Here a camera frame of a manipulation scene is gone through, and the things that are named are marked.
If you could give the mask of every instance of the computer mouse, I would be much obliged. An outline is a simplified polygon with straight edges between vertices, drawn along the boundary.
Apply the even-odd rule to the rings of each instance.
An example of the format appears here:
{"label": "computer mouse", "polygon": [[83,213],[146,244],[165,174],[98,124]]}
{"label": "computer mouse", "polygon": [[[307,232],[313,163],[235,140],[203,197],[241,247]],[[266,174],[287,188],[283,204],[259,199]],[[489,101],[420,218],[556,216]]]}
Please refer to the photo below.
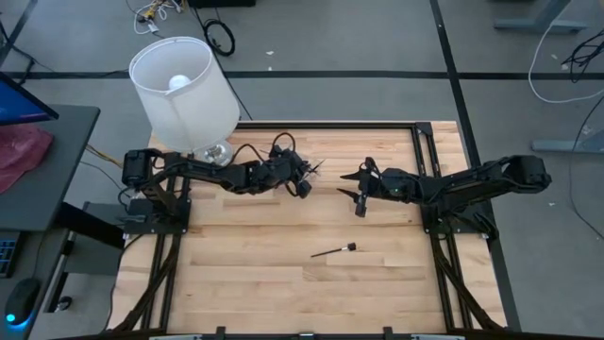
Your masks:
{"label": "computer mouse", "polygon": [[4,318],[9,325],[21,325],[27,321],[39,292],[40,283],[36,279],[24,279],[17,283],[4,308]]}

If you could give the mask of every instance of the glass lamp base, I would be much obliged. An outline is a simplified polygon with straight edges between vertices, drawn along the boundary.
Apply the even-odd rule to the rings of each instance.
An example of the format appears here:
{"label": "glass lamp base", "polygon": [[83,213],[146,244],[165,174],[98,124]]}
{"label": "glass lamp base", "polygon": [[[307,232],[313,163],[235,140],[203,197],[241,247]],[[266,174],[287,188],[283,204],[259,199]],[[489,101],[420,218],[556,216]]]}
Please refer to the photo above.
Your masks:
{"label": "glass lamp base", "polygon": [[219,144],[195,152],[195,156],[203,162],[225,166],[233,159],[233,147],[227,141],[222,141]]}

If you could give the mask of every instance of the red cloth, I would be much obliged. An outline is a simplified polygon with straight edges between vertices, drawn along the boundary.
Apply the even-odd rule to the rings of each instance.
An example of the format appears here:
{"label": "red cloth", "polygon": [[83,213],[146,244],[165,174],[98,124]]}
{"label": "red cloth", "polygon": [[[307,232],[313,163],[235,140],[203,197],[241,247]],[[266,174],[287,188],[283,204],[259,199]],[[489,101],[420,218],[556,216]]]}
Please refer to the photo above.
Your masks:
{"label": "red cloth", "polygon": [[53,135],[33,124],[0,127],[0,194],[40,164],[52,141]]}

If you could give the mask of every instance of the wooden table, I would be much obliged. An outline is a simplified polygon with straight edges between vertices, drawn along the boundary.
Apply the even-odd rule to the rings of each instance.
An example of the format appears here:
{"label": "wooden table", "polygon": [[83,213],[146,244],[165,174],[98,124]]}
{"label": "wooden table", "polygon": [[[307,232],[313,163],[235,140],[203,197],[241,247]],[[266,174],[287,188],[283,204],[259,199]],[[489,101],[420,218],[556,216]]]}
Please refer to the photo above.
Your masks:
{"label": "wooden table", "polygon": [[[466,169],[456,124],[432,126],[443,175]],[[281,131],[236,130],[229,141],[267,151]],[[416,172],[411,134],[402,129],[289,131],[298,153],[315,163],[325,160],[306,199],[291,197],[284,188],[233,195],[192,182],[190,229],[180,249],[168,332],[215,333],[217,326],[226,326],[227,333],[381,333],[384,326],[399,333],[444,332],[419,208],[370,199],[366,218],[359,218],[352,201],[336,191],[357,190],[356,182],[340,175],[355,172],[366,156],[380,169]],[[287,146],[287,139],[281,144]],[[163,149],[153,138],[150,146]],[[248,151],[237,162],[253,159]],[[426,147],[424,153],[429,163]],[[455,238],[468,289],[505,325],[485,241],[476,234]],[[155,242],[156,236],[144,236],[124,255],[110,327],[124,319],[146,288]],[[356,252],[310,257],[350,242],[356,242]],[[460,327],[455,291],[449,291]]]}

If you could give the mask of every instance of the white cable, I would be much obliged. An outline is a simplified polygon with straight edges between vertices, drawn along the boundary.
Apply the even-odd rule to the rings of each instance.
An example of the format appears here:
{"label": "white cable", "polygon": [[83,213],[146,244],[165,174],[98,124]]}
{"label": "white cable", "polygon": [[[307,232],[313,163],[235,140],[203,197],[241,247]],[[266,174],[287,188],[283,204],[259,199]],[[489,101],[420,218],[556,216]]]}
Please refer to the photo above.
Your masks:
{"label": "white cable", "polygon": [[[134,13],[134,32],[136,34],[141,34],[142,35],[142,34],[151,33],[151,28],[149,28],[149,29],[147,29],[145,31],[139,31],[137,29],[137,26],[138,26],[138,23],[139,23],[138,19],[139,19],[139,17],[142,16],[139,13],[141,13],[143,11],[143,9],[148,9],[148,8],[152,7],[153,5],[155,5],[155,3],[156,2],[153,1],[151,4],[143,6],[143,7],[139,8],[139,9],[137,9],[136,12]],[[171,6],[171,5],[168,5],[168,4],[161,4],[161,5],[159,5],[157,12],[159,13],[160,19],[163,20],[163,21],[165,21],[166,19],[168,19],[168,13],[166,12],[166,10],[164,8],[173,9],[174,6]],[[153,22],[153,20],[148,20],[148,22],[150,24],[152,24],[152,25],[155,24]]]}
{"label": "white cable", "polygon": [[537,93],[537,90],[535,90],[535,86],[532,84],[532,69],[535,67],[535,62],[537,61],[537,56],[539,55],[539,50],[541,49],[541,45],[544,43],[545,37],[547,36],[547,33],[549,33],[549,31],[551,30],[551,27],[554,26],[554,24],[556,23],[556,21],[558,20],[558,18],[560,18],[564,12],[566,11],[566,9],[568,9],[568,6],[566,6],[562,12],[560,12],[560,14],[558,14],[558,16],[556,18],[554,18],[554,20],[551,21],[551,24],[549,24],[549,27],[547,28],[547,30],[545,31],[543,37],[541,37],[541,40],[539,41],[539,44],[537,45],[537,49],[535,50],[535,55],[532,58],[532,63],[530,64],[530,68],[528,69],[528,85],[530,85],[530,88],[532,89],[532,92],[537,96],[537,98],[545,101],[546,103],[549,104],[565,104],[565,103],[572,103],[575,101],[580,101],[580,100],[586,100],[586,99],[591,99],[594,97],[597,97],[601,94],[604,94],[604,89],[598,91],[597,93],[591,94],[591,95],[587,95],[587,96],[583,96],[583,97],[577,97],[577,98],[570,98],[570,99],[564,99],[564,100],[552,100],[552,99],[547,99],[547,98],[543,98],[539,93]]}

